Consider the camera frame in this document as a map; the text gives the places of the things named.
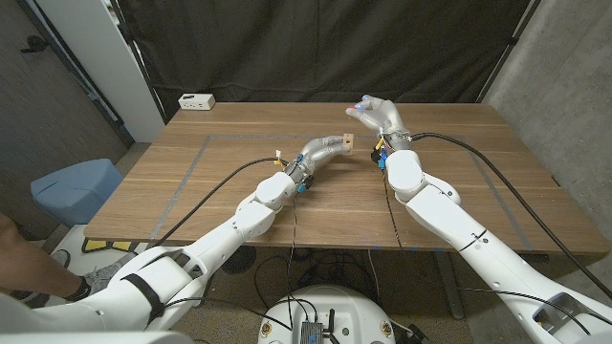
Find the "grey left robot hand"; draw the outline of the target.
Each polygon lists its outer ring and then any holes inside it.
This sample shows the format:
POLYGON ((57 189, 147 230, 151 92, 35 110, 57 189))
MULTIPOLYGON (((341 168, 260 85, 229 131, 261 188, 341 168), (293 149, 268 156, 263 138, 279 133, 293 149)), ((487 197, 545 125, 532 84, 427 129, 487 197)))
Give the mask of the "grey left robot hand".
POLYGON ((348 154, 350 151, 351 147, 344 141, 343 136, 316 138, 302 148, 285 173, 295 184, 302 183, 333 157, 348 154))

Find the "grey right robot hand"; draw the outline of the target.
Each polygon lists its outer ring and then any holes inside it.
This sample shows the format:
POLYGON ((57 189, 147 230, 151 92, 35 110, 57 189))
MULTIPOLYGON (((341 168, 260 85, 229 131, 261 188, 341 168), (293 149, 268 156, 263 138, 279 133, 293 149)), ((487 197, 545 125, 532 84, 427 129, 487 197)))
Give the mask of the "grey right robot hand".
POLYGON ((388 99, 364 95, 345 113, 374 130, 395 151, 409 150, 410 138, 396 105, 388 99))

